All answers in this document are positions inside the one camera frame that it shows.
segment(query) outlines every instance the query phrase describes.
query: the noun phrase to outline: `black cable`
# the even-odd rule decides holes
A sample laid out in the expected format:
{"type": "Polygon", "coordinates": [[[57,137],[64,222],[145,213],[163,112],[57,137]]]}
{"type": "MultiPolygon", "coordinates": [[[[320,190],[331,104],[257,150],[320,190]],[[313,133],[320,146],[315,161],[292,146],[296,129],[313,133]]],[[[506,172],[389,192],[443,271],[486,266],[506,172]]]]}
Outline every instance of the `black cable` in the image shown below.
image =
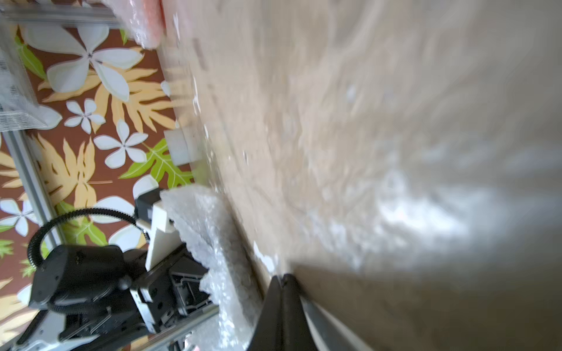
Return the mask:
{"type": "Polygon", "coordinates": [[[89,215],[101,215],[101,216],[110,216],[114,218],[118,218],[122,221],[131,223],[135,227],[137,226],[137,222],[133,216],[127,215],[126,213],[109,209],[109,208],[81,208],[76,209],[74,211],[64,213],[56,218],[51,219],[47,223],[45,223],[41,228],[39,228],[31,240],[29,241],[28,246],[28,259],[29,263],[32,267],[37,269],[43,263],[43,256],[41,256],[41,242],[45,235],[53,229],[55,226],[62,224],[72,218],[81,217],[81,216],[89,216],[89,215]]]}

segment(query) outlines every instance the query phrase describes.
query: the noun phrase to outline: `white flower print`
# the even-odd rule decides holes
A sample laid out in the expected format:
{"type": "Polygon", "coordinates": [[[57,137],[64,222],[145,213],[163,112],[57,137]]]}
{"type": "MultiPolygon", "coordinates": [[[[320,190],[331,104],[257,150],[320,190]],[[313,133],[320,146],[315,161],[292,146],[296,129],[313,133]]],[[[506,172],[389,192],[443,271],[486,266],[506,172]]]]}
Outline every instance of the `white flower print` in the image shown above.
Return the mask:
{"type": "Polygon", "coordinates": [[[47,79],[54,91],[69,93],[80,89],[86,81],[88,68],[92,65],[107,91],[127,102],[129,85],[120,73],[108,65],[129,69],[142,60],[143,55],[127,48],[94,51],[107,39],[109,27],[97,24],[76,27],[85,48],[61,26],[26,25],[22,27],[22,36],[28,45],[36,49],[80,56],[77,60],[57,63],[47,69],[47,79]]]}
{"type": "MultiPolygon", "coordinates": [[[[139,195],[144,194],[152,189],[158,188],[158,182],[150,174],[141,177],[133,185],[133,198],[136,200],[139,195]]],[[[111,197],[100,200],[95,207],[114,208],[118,211],[125,213],[134,212],[134,206],[123,198],[111,197]]],[[[92,216],[92,221],[96,223],[114,223],[117,221],[103,221],[100,216],[92,216]]],[[[134,225],[124,226],[120,230],[113,233],[108,242],[117,245],[123,252],[137,247],[139,239],[141,238],[141,231],[134,225]]]]}
{"type": "Polygon", "coordinates": [[[0,201],[0,209],[6,213],[14,215],[1,219],[0,225],[16,225],[16,231],[21,236],[27,236],[28,234],[28,220],[33,223],[37,223],[37,218],[35,218],[35,214],[31,208],[31,203],[28,200],[24,201],[24,208],[22,211],[20,211],[20,207],[14,199],[5,199],[0,201]]]}
{"type": "Polygon", "coordinates": [[[104,124],[105,118],[100,115],[93,115],[92,113],[96,110],[97,106],[94,100],[86,99],[84,101],[84,112],[78,105],[76,101],[67,101],[66,108],[69,109],[70,112],[77,114],[74,117],[70,117],[66,120],[65,126],[67,127],[76,127],[77,125],[81,124],[82,129],[90,134],[92,132],[92,125],[90,121],[96,124],[104,124]]]}
{"type": "Polygon", "coordinates": [[[100,150],[119,148],[105,159],[105,164],[109,168],[119,168],[125,164],[125,153],[133,162],[146,162],[146,153],[140,149],[132,148],[142,143],[148,138],[146,133],[133,133],[129,136],[129,126],[124,120],[117,122],[117,135],[121,141],[109,135],[100,135],[94,138],[94,144],[100,150]]]}

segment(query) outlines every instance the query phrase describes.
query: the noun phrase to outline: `yellow leaf print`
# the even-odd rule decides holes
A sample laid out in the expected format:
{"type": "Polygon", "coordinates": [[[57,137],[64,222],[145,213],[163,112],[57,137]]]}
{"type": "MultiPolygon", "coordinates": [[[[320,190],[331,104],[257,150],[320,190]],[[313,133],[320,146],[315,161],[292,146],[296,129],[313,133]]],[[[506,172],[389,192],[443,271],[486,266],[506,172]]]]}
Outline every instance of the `yellow leaf print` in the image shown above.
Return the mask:
{"type": "Polygon", "coordinates": [[[13,178],[12,180],[6,181],[4,184],[2,184],[3,188],[19,188],[23,186],[12,157],[2,151],[0,151],[0,165],[11,168],[9,170],[0,171],[0,176],[13,178]]]}
{"type": "Polygon", "coordinates": [[[94,161],[95,149],[92,138],[90,138],[87,145],[85,142],[80,145],[78,157],[74,154],[66,139],[64,139],[62,145],[65,155],[64,160],[53,145],[41,135],[38,134],[34,141],[43,155],[43,160],[45,160],[39,162],[39,167],[51,201],[59,203],[75,190],[75,208],[93,206],[97,201],[96,191],[88,184],[96,169],[94,161]]]}
{"type": "MultiPolygon", "coordinates": [[[[0,290],[8,285],[12,279],[13,278],[9,278],[0,281],[0,290]]],[[[10,315],[17,313],[26,307],[26,305],[18,300],[16,294],[2,296],[0,297],[0,320],[4,320],[10,315]]],[[[0,323],[0,345],[8,342],[10,339],[18,335],[19,333],[13,331],[13,329],[28,323],[33,319],[33,317],[35,317],[36,314],[37,311],[24,312],[0,323]]]]}
{"type": "MultiPolygon", "coordinates": [[[[162,91],[160,83],[138,80],[139,78],[154,74],[157,70],[130,69],[125,71],[117,69],[117,71],[119,71],[119,73],[121,73],[125,80],[129,83],[130,95],[129,101],[127,102],[111,96],[111,113],[113,115],[114,124],[117,125],[119,120],[125,119],[124,110],[126,109],[131,122],[133,122],[133,126],[139,133],[144,132],[144,124],[146,124],[152,131],[156,131],[154,122],[167,129],[174,129],[175,121],[170,117],[157,112],[159,110],[172,107],[171,101],[163,100],[143,103],[166,96],[166,94],[162,91]]],[[[96,113],[103,117],[105,117],[107,112],[109,96],[110,93],[107,89],[103,85],[100,85],[96,91],[94,101],[97,106],[101,106],[101,108],[96,110],[96,113]]]]}

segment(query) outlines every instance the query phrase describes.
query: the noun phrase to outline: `floral wallpaper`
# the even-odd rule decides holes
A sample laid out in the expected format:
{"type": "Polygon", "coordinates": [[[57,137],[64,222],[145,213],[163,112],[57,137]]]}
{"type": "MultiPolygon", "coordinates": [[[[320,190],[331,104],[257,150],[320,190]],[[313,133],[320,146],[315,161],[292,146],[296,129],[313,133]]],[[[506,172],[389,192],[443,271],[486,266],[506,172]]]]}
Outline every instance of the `floral wallpaper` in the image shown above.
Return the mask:
{"type": "MultiPolygon", "coordinates": [[[[164,131],[175,128],[176,120],[156,52],[105,25],[28,25],[14,28],[13,35],[49,123],[27,135],[57,213],[96,206],[132,214],[138,194],[193,181],[189,167],[174,166],[167,152],[164,131]]],[[[3,344],[36,313],[26,307],[34,272],[26,250],[38,225],[1,139],[0,186],[3,344]]],[[[77,218],[62,230],[70,244],[116,244],[122,250],[145,244],[137,229],[108,217],[77,218]]]]}

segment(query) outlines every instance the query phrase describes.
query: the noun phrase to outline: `metal rail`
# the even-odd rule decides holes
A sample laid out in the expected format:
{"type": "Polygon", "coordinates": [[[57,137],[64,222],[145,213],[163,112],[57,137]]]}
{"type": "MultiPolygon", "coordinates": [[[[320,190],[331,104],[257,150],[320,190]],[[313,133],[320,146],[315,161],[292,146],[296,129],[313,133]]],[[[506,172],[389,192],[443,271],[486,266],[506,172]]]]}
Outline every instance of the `metal rail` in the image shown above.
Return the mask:
{"type": "Polygon", "coordinates": [[[216,316],[219,313],[219,306],[211,305],[202,315],[194,319],[187,319],[172,328],[169,328],[154,338],[151,338],[145,345],[135,349],[135,351],[160,351],[162,347],[168,346],[170,342],[185,337],[190,331],[201,325],[203,322],[216,316]]]}
{"type": "Polygon", "coordinates": [[[18,24],[62,25],[106,24],[122,28],[113,12],[106,7],[82,7],[52,4],[0,4],[3,19],[18,24]]]}

